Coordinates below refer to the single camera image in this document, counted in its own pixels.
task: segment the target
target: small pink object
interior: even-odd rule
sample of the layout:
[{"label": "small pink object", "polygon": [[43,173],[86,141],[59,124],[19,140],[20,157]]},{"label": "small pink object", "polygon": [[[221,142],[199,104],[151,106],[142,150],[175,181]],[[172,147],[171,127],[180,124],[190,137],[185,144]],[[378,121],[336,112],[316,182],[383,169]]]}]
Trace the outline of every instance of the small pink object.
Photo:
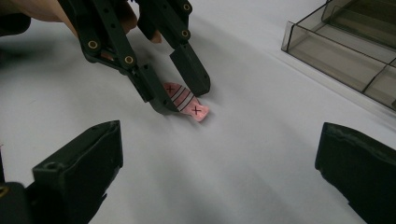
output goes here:
[{"label": "small pink object", "polygon": [[209,113],[209,107],[200,105],[189,89],[172,82],[165,82],[163,86],[180,113],[190,115],[198,122]]}]

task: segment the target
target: white table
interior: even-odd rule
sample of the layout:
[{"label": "white table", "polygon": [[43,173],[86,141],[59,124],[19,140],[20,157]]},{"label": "white table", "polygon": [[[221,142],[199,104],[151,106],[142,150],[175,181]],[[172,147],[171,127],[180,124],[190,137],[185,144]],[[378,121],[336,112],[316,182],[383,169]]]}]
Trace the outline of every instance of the white table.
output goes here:
[{"label": "white table", "polygon": [[[94,224],[364,223],[315,170],[321,127],[345,125],[396,148],[396,116],[280,50],[286,22],[324,2],[191,0],[190,43],[212,81],[202,123],[156,113],[127,77],[86,62],[62,24],[33,21],[0,38],[0,47],[36,52],[0,69],[7,181],[28,186],[40,161],[119,119],[124,167]],[[138,30],[128,37],[139,62],[182,83],[167,43]]]}]

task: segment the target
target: transparent box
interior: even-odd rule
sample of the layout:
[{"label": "transparent box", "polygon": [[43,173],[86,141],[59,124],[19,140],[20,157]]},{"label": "transparent box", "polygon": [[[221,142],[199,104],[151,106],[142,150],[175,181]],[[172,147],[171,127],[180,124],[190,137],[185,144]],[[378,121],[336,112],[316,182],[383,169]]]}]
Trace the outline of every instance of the transparent box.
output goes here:
[{"label": "transparent box", "polygon": [[282,50],[396,112],[396,0],[329,0]]}]

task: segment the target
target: clear plastic container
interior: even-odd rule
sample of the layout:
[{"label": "clear plastic container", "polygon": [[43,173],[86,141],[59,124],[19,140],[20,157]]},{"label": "clear plastic container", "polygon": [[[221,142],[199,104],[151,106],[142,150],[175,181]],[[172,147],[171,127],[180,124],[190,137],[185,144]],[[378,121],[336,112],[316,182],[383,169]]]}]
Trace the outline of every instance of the clear plastic container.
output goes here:
[{"label": "clear plastic container", "polygon": [[396,0],[330,0],[288,22],[282,50],[396,111]]}]

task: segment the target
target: black plastic part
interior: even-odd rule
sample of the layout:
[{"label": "black plastic part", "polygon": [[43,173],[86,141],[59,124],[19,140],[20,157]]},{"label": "black plastic part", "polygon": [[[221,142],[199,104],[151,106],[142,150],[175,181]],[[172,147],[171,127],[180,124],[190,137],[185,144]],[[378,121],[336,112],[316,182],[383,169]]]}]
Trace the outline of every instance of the black plastic part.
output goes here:
[{"label": "black plastic part", "polygon": [[210,91],[210,78],[190,44],[178,46],[171,59],[195,96]]},{"label": "black plastic part", "polygon": [[5,182],[6,182],[6,178],[4,176],[3,159],[1,156],[1,146],[0,146],[0,184],[3,184]]},{"label": "black plastic part", "polygon": [[121,167],[119,121],[82,133],[33,169],[27,192],[35,222],[87,224]]},{"label": "black plastic part", "polygon": [[151,95],[155,96],[149,102],[160,114],[170,114],[178,112],[177,107],[173,104],[172,99],[169,97],[168,93],[166,93],[163,85],[156,77],[154,69],[151,65],[146,64],[140,69],[140,74],[143,82],[150,87],[149,91]]},{"label": "black plastic part", "polygon": [[0,223],[35,224],[22,184],[0,184]]},{"label": "black plastic part", "polygon": [[396,223],[394,149],[356,130],[325,123],[315,167],[367,223]]},{"label": "black plastic part", "polygon": [[[154,27],[174,49],[190,39],[188,22],[192,7],[188,1],[136,0],[136,3],[141,8],[137,26],[148,39],[152,38]],[[185,10],[184,5],[189,6],[189,10]]]},{"label": "black plastic part", "polygon": [[[122,0],[59,0],[65,14],[78,33],[85,58],[91,63],[102,63],[128,76],[144,102],[150,102],[161,114],[178,112],[164,95],[163,85],[155,72],[142,72],[137,59],[117,18],[117,6]],[[191,47],[188,30],[192,6],[187,0],[137,0],[141,15],[138,26],[149,39],[159,30],[172,48],[177,49],[177,69],[191,91],[199,96],[207,93],[210,81]],[[178,50],[180,45],[189,49]]]}]

